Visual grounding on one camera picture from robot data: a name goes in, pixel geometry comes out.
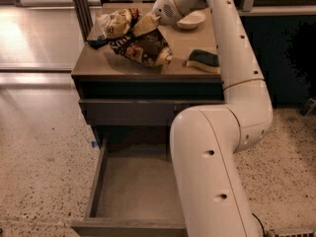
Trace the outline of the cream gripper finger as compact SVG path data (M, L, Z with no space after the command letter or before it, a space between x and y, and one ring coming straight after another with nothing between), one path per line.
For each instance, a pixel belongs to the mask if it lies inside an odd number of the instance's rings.
M159 26L160 17L153 12L147 13L137 22L133 29L132 33L135 37L140 37L142 35L148 34L156 30Z

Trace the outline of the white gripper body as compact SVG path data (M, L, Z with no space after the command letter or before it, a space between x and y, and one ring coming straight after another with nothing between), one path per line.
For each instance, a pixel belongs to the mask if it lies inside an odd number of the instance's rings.
M176 6L175 0L156 0L152 12L158 17L161 26L175 25L184 18Z

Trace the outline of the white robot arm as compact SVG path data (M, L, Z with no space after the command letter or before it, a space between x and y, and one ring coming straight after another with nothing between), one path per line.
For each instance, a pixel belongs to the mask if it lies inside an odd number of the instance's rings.
M170 130L174 173L189 237L259 237L233 155L257 144L273 121L269 91L233 0L157 0L173 25L209 8L224 102L181 111Z

